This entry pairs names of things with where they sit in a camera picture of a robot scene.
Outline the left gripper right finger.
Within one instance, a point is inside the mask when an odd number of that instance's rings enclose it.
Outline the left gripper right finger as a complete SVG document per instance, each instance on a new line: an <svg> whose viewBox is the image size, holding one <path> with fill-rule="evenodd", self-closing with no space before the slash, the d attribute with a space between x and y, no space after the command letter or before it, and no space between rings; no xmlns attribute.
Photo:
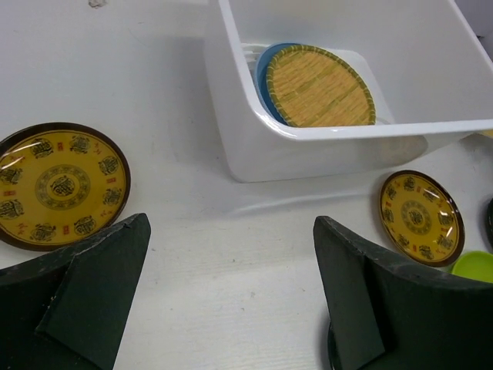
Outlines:
<svg viewBox="0 0 493 370"><path fill-rule="evenodd" d="M314 247L338 369L490 369L492 286L374 244L334 219Z"/></svg>

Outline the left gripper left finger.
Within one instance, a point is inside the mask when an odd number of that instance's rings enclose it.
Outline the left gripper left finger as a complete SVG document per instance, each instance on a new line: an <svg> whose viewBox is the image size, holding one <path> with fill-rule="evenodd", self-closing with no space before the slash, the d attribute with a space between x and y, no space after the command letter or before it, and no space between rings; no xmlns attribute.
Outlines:
<svg viewBox="0 0 493 370"><path fill-rule="evenodd" d="M113 368L148 251L134 214L1 270L3 369Z"/></svg>

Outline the round bamboo woven plate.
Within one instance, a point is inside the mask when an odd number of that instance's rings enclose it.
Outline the round bamboo woven plate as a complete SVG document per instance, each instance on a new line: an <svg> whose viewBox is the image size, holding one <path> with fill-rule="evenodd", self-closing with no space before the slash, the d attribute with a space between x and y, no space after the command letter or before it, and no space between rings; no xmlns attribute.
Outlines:
<svg viewBox="0 0 493 370"><path fill-rule="evenodd" d="M360 75L325 49L296 44L277 52L267 67L270 100L288 126L372 126L376 106Z"/></svg>

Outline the blue plate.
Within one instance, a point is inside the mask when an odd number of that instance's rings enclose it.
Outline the blue plate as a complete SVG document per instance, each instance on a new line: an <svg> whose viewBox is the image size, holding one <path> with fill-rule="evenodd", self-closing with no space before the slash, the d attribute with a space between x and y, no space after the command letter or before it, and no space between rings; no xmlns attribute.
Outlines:
<svg viewBox="0 0 493 370"><path fill-rule="evenodd" d="M265 48L256 61L253 72L253 82L259 97L260 103L267 113L278 123L287 125L284 118L277 112L267 88L267 67L271 59L282 49L294 45L293 42L280 42Z"/></svg>

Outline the white plastic bin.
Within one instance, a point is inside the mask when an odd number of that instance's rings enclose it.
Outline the white plastic bin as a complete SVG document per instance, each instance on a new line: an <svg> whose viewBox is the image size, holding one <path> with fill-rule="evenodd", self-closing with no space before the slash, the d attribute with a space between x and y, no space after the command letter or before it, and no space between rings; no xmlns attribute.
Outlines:
<svg viewBox="0 0 493 370"><path fill-rule="evenodd" d="M277 42L348 62L374 126L298 129L263 108L248 56ZM226 161L242 182L379 170L492 127L492 63L453 1L211 1L206 72Z"/></svg>

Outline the black flat plate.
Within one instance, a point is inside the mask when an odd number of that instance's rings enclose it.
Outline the black flat plate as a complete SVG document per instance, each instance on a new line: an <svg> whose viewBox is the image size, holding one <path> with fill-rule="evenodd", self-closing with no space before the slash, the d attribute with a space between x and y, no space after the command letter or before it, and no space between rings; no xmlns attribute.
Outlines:
<svg viewBox="0 0 493 370"><path fill-rule="evenodd" d="M339 365L339 358L338 358L337 346L335 342L332 323L329 324L328 333L327 333L327 354L330 363L330 368L332 370L337 370Z"/></svg>

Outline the yellow patterned plate right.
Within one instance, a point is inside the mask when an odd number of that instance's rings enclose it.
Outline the yellow patterned plate right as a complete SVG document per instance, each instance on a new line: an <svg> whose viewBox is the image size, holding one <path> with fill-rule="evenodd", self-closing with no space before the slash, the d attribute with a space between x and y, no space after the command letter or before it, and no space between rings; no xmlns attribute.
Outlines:
<svg viewBox="0 0 493 370"><path fill-rule="evenodd" d="M378 210L394 246L418 263L447 267L463 251L465 228L458 206L424 173L392 173L381 186Z"/></svg>

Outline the yellow patterned plate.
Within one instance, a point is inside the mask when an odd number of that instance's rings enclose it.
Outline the yellow patterned plate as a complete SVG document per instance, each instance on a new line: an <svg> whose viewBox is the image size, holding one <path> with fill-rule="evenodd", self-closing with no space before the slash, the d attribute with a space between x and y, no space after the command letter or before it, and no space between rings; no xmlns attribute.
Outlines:
<svg viewBox="0 0 493 370"><path fill-rule="evenodd" d="M1 141L1 239L53 251L110 226L129 198L121 149L96 129L43 123Z"/></svg>
<svg viewBox="0 0 493 370"><path fill-rule="evenodd" d="M424 173L392 173L381 186L378 210L394 246L418 263L447 267L463 251L465 228L458 206Z"/></svg>

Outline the lime green plate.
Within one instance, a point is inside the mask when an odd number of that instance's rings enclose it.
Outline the lime green plate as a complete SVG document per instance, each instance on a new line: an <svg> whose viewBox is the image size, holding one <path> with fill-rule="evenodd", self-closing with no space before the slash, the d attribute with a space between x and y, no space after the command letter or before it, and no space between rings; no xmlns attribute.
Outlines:
<svg viewBox="0 0 493 370"><path fill-rule="evenodd" d="M454 263L451 273L463 278L493 283L493 255L484 251L465 253Z"/></svg>

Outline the yellow patterned plate left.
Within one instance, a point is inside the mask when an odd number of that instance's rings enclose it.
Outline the yellow patterned plate left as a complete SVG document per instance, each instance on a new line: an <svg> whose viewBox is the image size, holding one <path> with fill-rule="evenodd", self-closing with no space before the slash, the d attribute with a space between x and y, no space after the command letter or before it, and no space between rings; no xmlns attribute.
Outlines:
<svg viewBox="0 0 493 370"><path fill-rule="evenodd" d="M129 198L121 149L96 129L43 123L1 141L1 239L53 251L110 226Z"/></svg>

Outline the black glossy bowl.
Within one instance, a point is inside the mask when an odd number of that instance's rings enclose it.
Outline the black glossy bowl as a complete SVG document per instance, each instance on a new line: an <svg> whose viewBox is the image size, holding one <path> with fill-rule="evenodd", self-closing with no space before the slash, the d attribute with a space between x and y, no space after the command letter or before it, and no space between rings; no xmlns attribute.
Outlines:
<svg viewBox="0 0 493 370"><path fill-rule="evenodd" d="M487 244L487 248L492 250L493 246L493 199L489 199L482 207L481 211L481 232Z"/></svg>

